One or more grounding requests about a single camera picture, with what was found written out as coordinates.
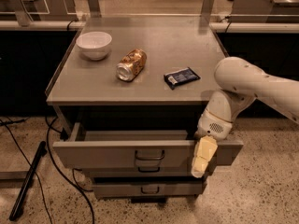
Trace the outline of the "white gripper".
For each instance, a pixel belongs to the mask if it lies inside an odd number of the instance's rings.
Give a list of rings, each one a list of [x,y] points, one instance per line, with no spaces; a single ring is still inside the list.
[[[218,148],[217,141],[224,140],[232,127],[231,122],[218,118],[207,110],[204,111],[197,125],[197,132],[202,138],[195,145],[193,152],[191,174],[194,177],[201,178],[204,175]]]

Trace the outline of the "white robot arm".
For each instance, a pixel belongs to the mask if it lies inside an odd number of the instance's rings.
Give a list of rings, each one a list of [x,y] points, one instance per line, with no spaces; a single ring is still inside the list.
[[[238,57],[227,57],[216,65],[214,78],[220,86],[213,91],[201,115],[191,174],[204,175],[218,143],[225,139],[240,112],[259,100],[295,123],[299,123],[299,82],[271,76]]]

